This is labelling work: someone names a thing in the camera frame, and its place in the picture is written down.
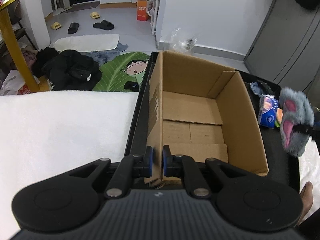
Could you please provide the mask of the person's hand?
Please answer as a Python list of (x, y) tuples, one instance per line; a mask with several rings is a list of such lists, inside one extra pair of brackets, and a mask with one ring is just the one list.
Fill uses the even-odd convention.
[(312, 191), (313, 191), (313, 184), (310, 181), (308, 181), (304, 185), (302, 191), (300, 192), (300, 198), (303, 203), (303, 209), (302, 209), (302, 214), (300, 216), (300, 219), (297, 223), (298, 225), (303, 221), (304, 217), (310, 211), (310, 209), (313, 205)]

